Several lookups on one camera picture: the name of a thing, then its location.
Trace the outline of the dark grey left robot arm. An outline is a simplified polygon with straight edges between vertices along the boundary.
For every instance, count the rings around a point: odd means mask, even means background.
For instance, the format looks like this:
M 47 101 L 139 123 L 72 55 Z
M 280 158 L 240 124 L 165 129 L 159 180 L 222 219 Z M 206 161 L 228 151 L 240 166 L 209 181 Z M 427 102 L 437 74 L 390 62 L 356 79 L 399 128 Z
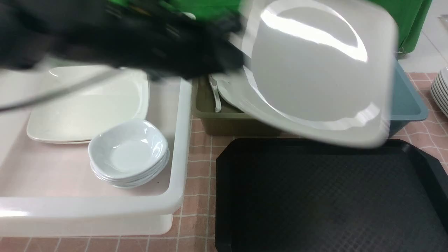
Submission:
M 30 70 L 50 55 L 191 79 L 240 70 L 229 35 L 241 29 L 238 12 L 195 20 L 164 0 L 2 0 L 1 68 Z

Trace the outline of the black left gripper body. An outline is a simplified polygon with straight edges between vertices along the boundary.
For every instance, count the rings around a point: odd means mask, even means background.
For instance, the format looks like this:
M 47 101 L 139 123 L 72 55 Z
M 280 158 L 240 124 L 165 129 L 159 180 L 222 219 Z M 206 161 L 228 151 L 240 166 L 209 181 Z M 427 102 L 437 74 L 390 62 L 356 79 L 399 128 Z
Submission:
M 198 78 L 210 74 L 242 69 L 245 54 L 233 45 L 231 34 L 242 31 L 242 15 L 227 12 L 210 20 L 186 17 L 178 33 L 153 57 L 155 64 L 147 67 L 151 80 L 179 77 Z

